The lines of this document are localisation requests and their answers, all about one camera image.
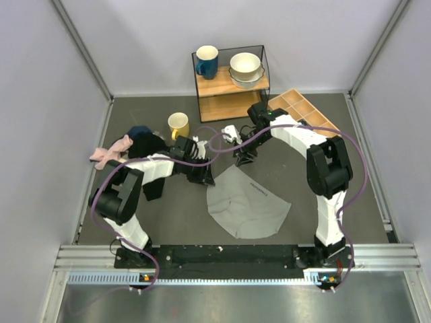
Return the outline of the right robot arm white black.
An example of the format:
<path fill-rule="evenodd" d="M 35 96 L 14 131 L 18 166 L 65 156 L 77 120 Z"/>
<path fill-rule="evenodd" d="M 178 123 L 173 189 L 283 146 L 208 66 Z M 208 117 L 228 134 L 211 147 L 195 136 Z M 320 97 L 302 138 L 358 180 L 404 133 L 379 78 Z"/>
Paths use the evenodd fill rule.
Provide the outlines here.
<path fill-rule="evenodd" d="M 257 148 L 272 138 L 288 144 L 305 158 L 306 180 L 317 197 L 318 225 L 314 256 L 307 257 L 297 250 L 294 257 L 301 268 L 311 260 L 322 266 L 332 265 L 345 249 L 345 235 L 339 225 L 343 217 L 341 208 L 353 178 L 343 138 L 321 135 L 281 108 L 267 110 L 262 104 L 253 104 L 247 112 L 254 124 L 249 133 L 241 133 L 235 126 L 223 130 L 225 140 L 237 147 L 234 150 L 236 165 L 254 162 Z"/>

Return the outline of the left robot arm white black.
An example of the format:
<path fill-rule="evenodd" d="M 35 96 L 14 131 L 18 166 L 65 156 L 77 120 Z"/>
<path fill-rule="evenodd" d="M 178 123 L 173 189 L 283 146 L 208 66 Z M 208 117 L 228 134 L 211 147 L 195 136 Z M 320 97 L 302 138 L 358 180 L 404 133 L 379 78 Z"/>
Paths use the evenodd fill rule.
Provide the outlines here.
<path fill-rule="evenodd" d="M 141 188 L 157 180 L 184 174 L 191 183 L 213 186 L 207 141 L 182 138 L 180 143 L 143 158 L 109 161 L 88 199 L 90 215 L 100 215 L 103 227 L 113 231 L 129 258 L 137 266 L 147 266 L 153 257 L 150 237 L 136 216 Z"/>

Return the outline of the grey underwear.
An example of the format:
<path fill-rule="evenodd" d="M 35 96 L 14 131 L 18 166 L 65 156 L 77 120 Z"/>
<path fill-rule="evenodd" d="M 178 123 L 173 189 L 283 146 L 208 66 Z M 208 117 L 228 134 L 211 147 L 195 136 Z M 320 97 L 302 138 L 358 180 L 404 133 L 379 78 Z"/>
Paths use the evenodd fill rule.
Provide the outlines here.
<path fill-rule="evenodd" d="M 261 239 L 275 235 L 291 204 L 279 198 L 235 165 L 207 189 L 207 209 L 213 219 L 236 239 Z"/>

